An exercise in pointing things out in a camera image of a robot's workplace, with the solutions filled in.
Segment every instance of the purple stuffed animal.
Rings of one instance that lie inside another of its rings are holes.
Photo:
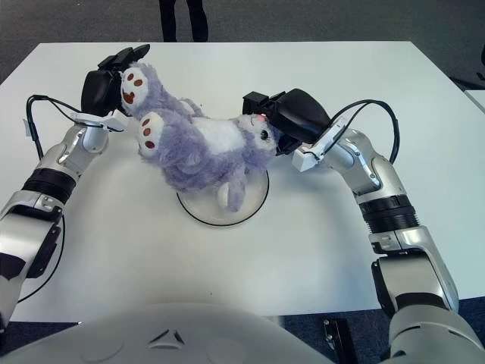
[[[140,121],[139,153],[158,165],[182,193],[217,187],[223,209],[244,202],[246,175],[263,172],[276,155],[276,133],[263,115],[207,118],[189,99],[177,99],[155,69],[135,62],[122,74],[123,107]]]

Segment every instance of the black trousers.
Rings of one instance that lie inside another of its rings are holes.
[[[176,42],[175,30],[175,1],[158,0],[160,2],[161,29],[165,42]],[[202,0],[187,0],[189,6],[190,23],[194,42],[207,42],[208,27]]]

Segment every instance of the dark floor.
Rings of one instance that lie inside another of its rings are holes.
[[[480,82],[484,0],[207,0],[211,42],[411,40],[445,74]],[[190,41],[185,2],[177,2],[178,39]],[[0,83],[40,42],[160,42],[158,0],[0,0]],[[485,341],[485,298],[462,301],[462,315]],[[286,329],[332,355],[324,317],[349,320],[360,363],[387,346],[381,311],[285,318]],[[12,322],[2,353],[71,324]]]

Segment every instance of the plush paw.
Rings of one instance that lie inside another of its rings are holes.
[[[121,101],[126,110],[137,108],[149,94],[149,84],[142,70],[130,67],[121,75]]]
[[[141,155],[147,158],[155,155],[164,125],[164,119],[155,112],[149,112],[141,119],[137,136]]]
[[[217,204],[223,210],[227,210],[227,203],[229,202],[229,183],[226,182],[217,190]]]

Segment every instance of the plush toy face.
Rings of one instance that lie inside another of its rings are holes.
[[[123,106],[126,110],[139,107],[149,94],[149,85],[146,76],[137,67],[128,68],[121,76]]]
[[[238,126],[250,132],[254,136],[256,148],[274,151],[276,150],[276,141],[273,133],[268,127],[268,121],[263,115],[241,115],[238,117]]]

